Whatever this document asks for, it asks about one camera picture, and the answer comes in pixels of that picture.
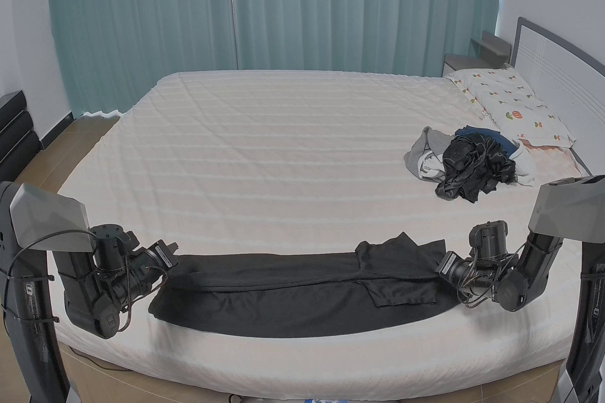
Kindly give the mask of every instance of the black satin garment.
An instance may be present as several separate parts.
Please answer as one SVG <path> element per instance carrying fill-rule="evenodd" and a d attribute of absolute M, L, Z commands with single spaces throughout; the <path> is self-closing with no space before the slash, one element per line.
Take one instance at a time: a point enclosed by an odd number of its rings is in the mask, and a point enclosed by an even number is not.
<path fill-rule="evenodd" d="M 498 182 L 517 180 L 515 162 L 498 142 L 479 133 L 456 136 L 443 153 L 443 166 L 445 180 L 435 189 L 442 198 L 462 196 L 474 203 L 480 191 L 489 193 Z"/>
<path fill-rule="evenodd" d="M 405 233 L 354 253 L 177 256 L 149 305 L 158 319 L 199 331 L 304 338 L 419 321 L 458 303 L 437 277 L 445 241 L 417 246 Z"/>

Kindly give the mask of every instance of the fitted sheet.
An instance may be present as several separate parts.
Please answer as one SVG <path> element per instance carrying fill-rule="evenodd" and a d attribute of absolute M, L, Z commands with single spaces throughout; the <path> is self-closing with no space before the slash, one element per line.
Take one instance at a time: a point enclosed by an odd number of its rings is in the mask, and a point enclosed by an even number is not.
<path fill-rule="evenodd" d="M 443 78 L 314 71 L 172 74 L 101 138 L 60 190 L 90 225 L 114 223 L 182 254 L 350 252 L 405 231 L 466 256 L 476 224 L 504 219 L 508 248 L 527 236 L 538 188 L 498 185 L 444 201 L 404 153 L 424 126 L 481 125 L 480 108 Z M 568 150 L 532 149 L 541 182 L 579 176 Z M 378 331 L 265 339 L 173 326 L 133 307 L 102 340 L 65 315 L 58 338 L 153 377 L 264 398 L 387 400 L 493 381 L 566 356 L 579 296 L 579 242 L 560 249 L 545 293 L 516 313 L 486 302 Z M 52 257 L 49 270 L 56 273 Z"/>

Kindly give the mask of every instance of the gray headboard frame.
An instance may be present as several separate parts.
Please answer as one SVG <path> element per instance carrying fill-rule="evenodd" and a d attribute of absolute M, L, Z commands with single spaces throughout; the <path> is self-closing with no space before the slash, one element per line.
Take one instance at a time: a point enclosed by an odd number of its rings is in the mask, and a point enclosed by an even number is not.
<path fill-rule="evenodd" d="M 519 39 L 521 37 L 521 28 L 522 27 L 529 28 L 530 30 L 536 32 L 537 34 L 540 34 L 541 36 L 547 38 L 551 42 L 554 42 L 555 44 L 559 45 L 566 51 L 570 52 L 571 54 L 574 54 L 580 60 L 584 61 L 587 65 L 592 67 L 595 71 L 599 72 L 599 74 L 605 76 L 605 65 L 603 65 L 601 62 L 599 62 L 593 56 L 587 54 L 582 49 L 579 49 L 578 47 L 573 45 L 571 42 L 554 34 L 550 30 L 540 27 L 538 24 L 535 24 L 534 22 L 529 21 L 524 17 L 519 17 L 519 19 L 517 21 L 517 34 L 515 36 L 515 45 L 513 47 L 512 58 L 510 60 L 511 66 L 514 67 L 515 63 L 517 61 L 517 53 L 518 53 L 518 49 L 519 49 Z M 578 163 L 580 165 L 582 165 L 582 167 L 586 170 L 586 172 L 588 172 L 589 174 L 592 174 L 591 171 L 586 167 L 586 164 L 580 159 L 578 154 L 573 150 L 573 148 L 571 149 L 571 151 L 572 151 L 574 157 L 576 158 L 576 160 L 578 161 Z"/>

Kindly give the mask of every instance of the white headboard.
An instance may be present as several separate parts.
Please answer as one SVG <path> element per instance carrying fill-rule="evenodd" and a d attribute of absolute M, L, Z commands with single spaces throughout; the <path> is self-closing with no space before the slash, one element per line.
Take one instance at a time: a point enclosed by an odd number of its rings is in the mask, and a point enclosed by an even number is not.
<path fill-rule="evenodd" d="M 523 17 L 510 63 L 577 138 L 579 162 L 605 174 L 605 66 Z"/>

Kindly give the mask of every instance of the white pillow with tulip print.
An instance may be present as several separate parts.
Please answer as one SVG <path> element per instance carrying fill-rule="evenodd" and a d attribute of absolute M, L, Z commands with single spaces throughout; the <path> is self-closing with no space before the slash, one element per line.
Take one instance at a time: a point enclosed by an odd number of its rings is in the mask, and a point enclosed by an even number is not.
<path fill-rule="evenodd" d="M 463 69 L 447 75 L 508 139 L 532 146 L 571 148 L 575 138 L 512 67 Z"/>

